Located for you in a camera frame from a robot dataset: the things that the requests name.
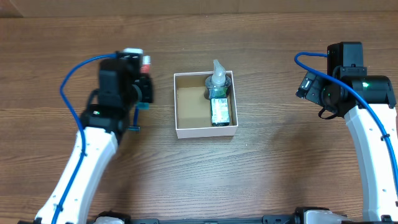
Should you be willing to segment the red green toothpaste tube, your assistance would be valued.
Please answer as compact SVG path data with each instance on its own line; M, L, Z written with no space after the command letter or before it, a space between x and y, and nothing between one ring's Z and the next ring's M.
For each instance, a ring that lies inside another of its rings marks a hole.
M147 104L153 103L153 84L152 79L150 77L150 56L143 56L142 59L142 67L141 67L141 75L139 79L139 83L137 84L141 90L141 99L140 104L142 104L142 108L148 108Z

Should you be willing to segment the clear soap pump bottle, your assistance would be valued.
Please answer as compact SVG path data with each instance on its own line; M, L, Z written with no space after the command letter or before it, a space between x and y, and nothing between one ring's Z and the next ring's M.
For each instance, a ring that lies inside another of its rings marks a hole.
M207 100L227 98L229 96L229 88L232 84L231 78L227 76L224 66L217 59L214 59L213 66L213 74L205 80L206 90L204 97Z

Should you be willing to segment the green white soap packet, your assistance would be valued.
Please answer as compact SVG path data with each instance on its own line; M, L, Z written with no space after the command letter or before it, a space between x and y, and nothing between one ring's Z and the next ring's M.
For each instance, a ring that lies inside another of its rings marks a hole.
M211 99L211 123L213 126L228 126L230 123L227 98Z

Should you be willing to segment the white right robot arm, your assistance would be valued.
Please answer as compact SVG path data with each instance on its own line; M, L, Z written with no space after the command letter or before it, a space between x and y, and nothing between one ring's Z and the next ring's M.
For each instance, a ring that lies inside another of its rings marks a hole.
M320 106L319 117L343 118L354 142L363 189L363 223L397 223L397 100L390 79L368 75L360 42L331 44L327 72L307 71L296 95Z

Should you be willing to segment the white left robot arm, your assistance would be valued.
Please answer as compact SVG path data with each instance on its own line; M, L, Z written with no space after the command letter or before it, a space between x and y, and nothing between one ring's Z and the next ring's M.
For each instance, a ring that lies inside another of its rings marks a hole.
M64 92L67 81L82 66L99 61L99 87L77 114ZM127 130L139 131L140 110L154 100L150 57L142 49L95 56L71 69L60 85L60 96L78 131L73 152L54 191L33 223L86 223L103 172Z

